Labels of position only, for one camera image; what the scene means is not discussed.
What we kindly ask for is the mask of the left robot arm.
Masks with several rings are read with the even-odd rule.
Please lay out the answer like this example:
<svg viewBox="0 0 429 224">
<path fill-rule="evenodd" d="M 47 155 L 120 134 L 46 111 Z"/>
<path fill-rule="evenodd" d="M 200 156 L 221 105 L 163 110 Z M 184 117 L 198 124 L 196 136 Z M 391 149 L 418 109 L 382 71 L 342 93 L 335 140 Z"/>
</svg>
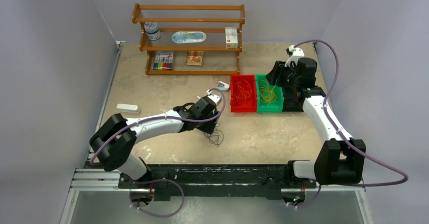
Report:
<svg viewBox="0 0 429 224">
<path fill-rule="evenodd" d="M 131 178 L 138 188 L 150 184 L 147 164 L 132 154 L 136 143 L 157 136 L 197 129 L 213 133 L 221 111 L 217 110 L 222 97 L 209 95 L 195 103 L 186 103 L 154 116 L 124 118 L 114 114 L 90 138 L 89 145 L 105 171 L 119 170 Z"/>
</svg>

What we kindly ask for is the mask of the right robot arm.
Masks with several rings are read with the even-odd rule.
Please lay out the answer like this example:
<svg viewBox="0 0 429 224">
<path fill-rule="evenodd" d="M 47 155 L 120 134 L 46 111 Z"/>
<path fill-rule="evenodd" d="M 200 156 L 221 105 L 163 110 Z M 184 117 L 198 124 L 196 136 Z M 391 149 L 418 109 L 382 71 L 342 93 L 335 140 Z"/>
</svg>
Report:
<svg viewBox="0 0 429 224">
<path fill-rule="evenodd" d="M 316 180 L 322 185 L 353 185 L 362 179 L 366 151 L 363 140 L 355 139 L 339 123 L 328 105 L 326 93 L 316 85 L 317 62 L 299 58 L 287 64 L 276 61 L 266 75 L 269 85 L 285 89 L 288 100 L 295 101 L 311 119 L 322 142 L 315 161 L 292 160 L 284 173 L 285 183 L 296 187 L 303 180 Z"/>
</svg>

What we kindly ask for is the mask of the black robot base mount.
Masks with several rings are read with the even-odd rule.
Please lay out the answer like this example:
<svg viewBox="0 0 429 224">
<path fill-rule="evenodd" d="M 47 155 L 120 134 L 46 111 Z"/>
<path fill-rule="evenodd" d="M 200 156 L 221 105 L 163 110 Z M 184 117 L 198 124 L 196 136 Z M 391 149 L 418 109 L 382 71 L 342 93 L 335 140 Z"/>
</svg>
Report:
<svg viewBox="0 0 429 224">
<path fill-rule="evenodd" d="M 132 181 L 120 174 L 120 189 L 152 189 L 155 201 L 173 196 L 264 197 L 287 200 L 302 187 L 316 189 L 316 183 L 296 178 L 288 164 L 150 164 L 149 174 Z"/>
</svg>

